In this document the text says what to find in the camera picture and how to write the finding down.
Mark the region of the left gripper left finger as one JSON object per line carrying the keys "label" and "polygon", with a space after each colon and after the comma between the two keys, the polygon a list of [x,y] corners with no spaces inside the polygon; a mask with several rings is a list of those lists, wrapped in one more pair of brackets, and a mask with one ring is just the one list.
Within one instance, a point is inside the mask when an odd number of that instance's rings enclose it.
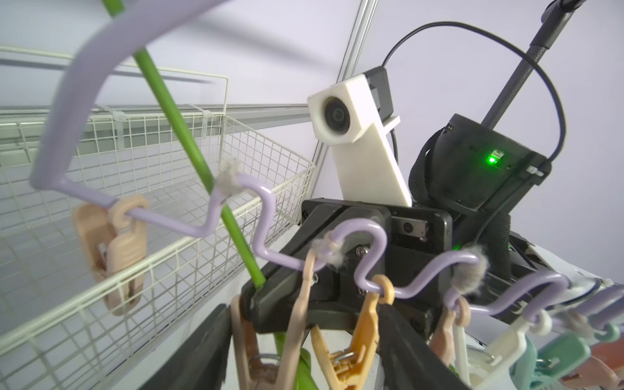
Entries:
{"label": "left gripper left finger", "polygon": [[226,379],[232,321],[218,305],[143,389],[220,389]]}

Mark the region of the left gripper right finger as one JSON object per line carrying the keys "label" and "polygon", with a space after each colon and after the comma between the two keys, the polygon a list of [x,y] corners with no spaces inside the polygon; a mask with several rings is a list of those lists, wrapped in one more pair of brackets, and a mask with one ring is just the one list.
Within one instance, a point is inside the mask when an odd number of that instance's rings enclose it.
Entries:
{"label": "left gripper right finger", "polygon": [[394,306],[380,305],[378,317],[385,389],[468,390]]}

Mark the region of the orange tulip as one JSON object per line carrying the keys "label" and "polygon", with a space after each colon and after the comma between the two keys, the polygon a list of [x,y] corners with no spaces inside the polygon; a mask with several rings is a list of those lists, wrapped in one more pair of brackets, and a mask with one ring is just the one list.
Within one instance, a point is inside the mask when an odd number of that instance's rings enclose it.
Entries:
{"label": "orange tulip", "polygon": [[[125,10],[123,1],[105,0],[102,1],[102,3],[111,17],[119,16]],[[183,119],[180,110],[175,104],[174,99],[169,92],[169,89],[167,88],[159,70],[154,63],[154,60],[152,60],[152,57],[145,48],[138,50],[133,55],[133,59],[135,60],[138,68],[141,70],[141,74],[146,79],[146,82],[149,85],[151,92],[154,94],[154,97],[160,105],[160,108],[166,115],[168,122],[170,123],[170,125],[172,125],[176,137],[178,138],[193,168],[195,169],[204,187],[206,188],[206,191],[212,194],[215,186],[215,179],[212,175],[211,169],[209,168],[206,159],[202,155],[198,144],[193,138],[193,135],[189,130],[187,123]],[[252,254],[252,251],[247,244],[229,206],[226,206],[223,209],[221,217],[222,221],[224,222],[224,226],[227,229],[227,232],[229,233],[233,243],[235,244],[235,247],[237,248],[237,252],[239,253],[248,273],[250,274],[254,287],[256,289],[263,287],[263,285],[266,283],[266,278],[262,274],[260,267],[258,266],[258,263],[254,258],[254,255]],[[285,342],[284,335],[276,334],[274,336],[274,339],[276,343],[276,348],[283,347],[283,344]],[[315,381],[312,379],[310,365],[307,364],[307,361],[305,359],[300,358],[299,363],[297,364],[297,371],[293,389],[319,389]]]}

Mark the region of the purple clip hanger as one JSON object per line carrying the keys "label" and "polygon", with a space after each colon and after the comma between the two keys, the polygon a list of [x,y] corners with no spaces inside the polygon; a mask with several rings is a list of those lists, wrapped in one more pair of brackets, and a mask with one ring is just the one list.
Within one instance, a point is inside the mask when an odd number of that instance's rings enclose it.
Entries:
{"label": "purple clip hanger", "polygon": [[[199,365],[222,375],[233,346],[243,389],[289,388],[305,335],[332,389],[360,388],[376,353],[390,388],[485,389],[501,375],[518,389],[619,387],[622,286],[557,310],[572,282],[545,269],[487,304],[467,300],[506,261],[510,211],[549,176],[554,157],[455,115],[404,179],[385,137],[396,120],[385,66],[310,96],[315,136],[335,151],[345,212],[328,227],[305,230],[301,246],[269,250],[276,194],[235,168],[213,177],[146,52],[214,4],[108,3],[115,19],[75,56],[45,125],[30,183],[81,201],[73,224],[94,278],[108,282],[103,300],[114,315],[140,301],[149,226],[203,239],[224,224],[268,265],[251,272],[261,280],[255,293],[211,315]],[[102,85],[130,56],[206,184],[203,224],[152,211],[141,195],[117,198],[68,176]]]}

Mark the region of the black clothes rack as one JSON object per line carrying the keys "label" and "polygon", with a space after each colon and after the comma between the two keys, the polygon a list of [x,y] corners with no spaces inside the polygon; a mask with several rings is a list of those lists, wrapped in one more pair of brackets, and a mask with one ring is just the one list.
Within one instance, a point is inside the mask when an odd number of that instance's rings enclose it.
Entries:
{"label": "black clothes rack", "polygon": [[[570,18],[583,4],[584,0],[558,0],[552,1],[541,16],[541,27],[534,36],[527,55],[536,63],[542,59],[557,40],[562,30],[570,21]],[[505,87],[500,92],[494,104],[481,122],[486,128],[494,129],[513,100],[524,86],[529,76],[533,73],[533,67],[524,59],[520,61]]]}

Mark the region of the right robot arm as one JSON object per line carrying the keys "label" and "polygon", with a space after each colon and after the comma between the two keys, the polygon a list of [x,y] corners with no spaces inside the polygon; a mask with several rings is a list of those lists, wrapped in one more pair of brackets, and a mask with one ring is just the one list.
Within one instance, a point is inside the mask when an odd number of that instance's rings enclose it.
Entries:
{"label": "right robot arm", "polygon": [[[542,154],[480,123],[454,115],[425,143],[409,174],[414,206],[316,198],[302,203],[302,225],[282,253],[304,259],[313,239],[354,218],[375,220],[388,233],[388,247],[371,274],[384,271],[397,286],[409,284],[435,256],[469,244],[485,249],[490,268],[484,285],[469,295],[472,305],[494,303],[512,284],[540,271],[567,276],[570,289],[554,305],[575,306],[606,288],[588,271],[510,232],[510,211],[530,189],[542,184],[552,164]],[[346,262],[326,266],[310,293],[308,328],[352,331],[365,292],[353,273],[370,249],[371,236],[349,236]],[[242,314],[256,333],[285,332],[301,287],[300,272],[268,263],[258,292],[248,282],[241,293]],[[400,313],[420,336],[434,332],[452,271],[443,271],[416,297],[399,301]]]}

